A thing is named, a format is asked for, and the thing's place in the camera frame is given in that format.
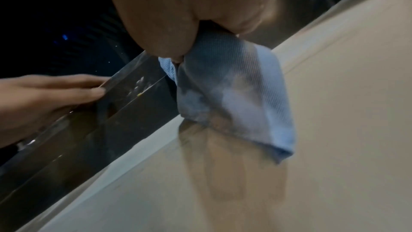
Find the blue cloth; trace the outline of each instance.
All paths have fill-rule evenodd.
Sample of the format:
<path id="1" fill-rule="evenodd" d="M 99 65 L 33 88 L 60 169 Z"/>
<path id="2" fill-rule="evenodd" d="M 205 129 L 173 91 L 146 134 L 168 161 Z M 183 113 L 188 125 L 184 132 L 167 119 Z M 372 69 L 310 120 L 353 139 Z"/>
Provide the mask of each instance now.
<path id="1" fill-rule="evenodd" d="M 270 49 L 211 29 L 198 34 L 178 68 L 159 62 L 177 84 L 182 117 L 264 146 L 277 162 L 293 154 L 285 82 Z"/>

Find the cloth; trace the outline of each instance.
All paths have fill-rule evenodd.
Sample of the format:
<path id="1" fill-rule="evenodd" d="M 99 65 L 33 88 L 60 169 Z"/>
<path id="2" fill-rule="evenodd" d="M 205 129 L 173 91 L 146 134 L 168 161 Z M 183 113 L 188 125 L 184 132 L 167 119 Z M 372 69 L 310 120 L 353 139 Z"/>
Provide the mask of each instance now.
<path id="1" fill-rule="evenodd" d="M 182 117 L 264 146 L 277 162 L 293 154 L 285 82 L 270 49 L 213 28 L 198 34 L 179 67 L 159 62 L 177 84 Z"/>

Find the fingernail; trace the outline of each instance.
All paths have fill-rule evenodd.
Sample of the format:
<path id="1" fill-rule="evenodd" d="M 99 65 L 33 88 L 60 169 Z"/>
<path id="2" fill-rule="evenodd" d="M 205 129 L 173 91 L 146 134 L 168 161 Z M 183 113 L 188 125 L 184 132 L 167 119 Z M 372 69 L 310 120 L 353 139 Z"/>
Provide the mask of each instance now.
<path id="1" fill-rule="evenodd" d="M 97 87 L 97 88 L 92 88 L 91 93 L 95 97 L 102 97 L 106 93 L 106 90 L 102 87 Z"/>

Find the hand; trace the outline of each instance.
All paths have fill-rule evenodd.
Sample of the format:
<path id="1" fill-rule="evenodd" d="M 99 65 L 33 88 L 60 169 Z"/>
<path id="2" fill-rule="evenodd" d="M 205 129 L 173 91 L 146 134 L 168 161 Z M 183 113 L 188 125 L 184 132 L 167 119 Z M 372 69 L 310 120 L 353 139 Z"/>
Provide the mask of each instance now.
<path id="1" fill-rule="evenodd" d="M 69 113 L 100 99 L 108 77 L 92 75 L 0 79 L 0 148 L 17 142 Z"/>
<path id="2" fill-rule="evenodd" d="M 259 25 L 275 0 L 113 0 L 113 3 L 137 44 L 152 55 L 179 58 L 192 47 L 200 20 L 212 20 L 234 34 L 243 34 Z"/>

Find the dirty cloth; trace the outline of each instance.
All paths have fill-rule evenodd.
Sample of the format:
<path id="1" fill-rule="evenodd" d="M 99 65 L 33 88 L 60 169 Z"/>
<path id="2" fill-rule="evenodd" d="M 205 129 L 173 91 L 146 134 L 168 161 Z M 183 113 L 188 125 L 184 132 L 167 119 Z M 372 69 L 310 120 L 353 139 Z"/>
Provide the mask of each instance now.
<path id="1" fill-rule="evenodd" d="M 177 84 L 182 117 L 263 146 L 278 163 L 293 154 L 285 81 L 270 49 L 213 28 L 199 32 L 179 67 L 159 62 Z"/>

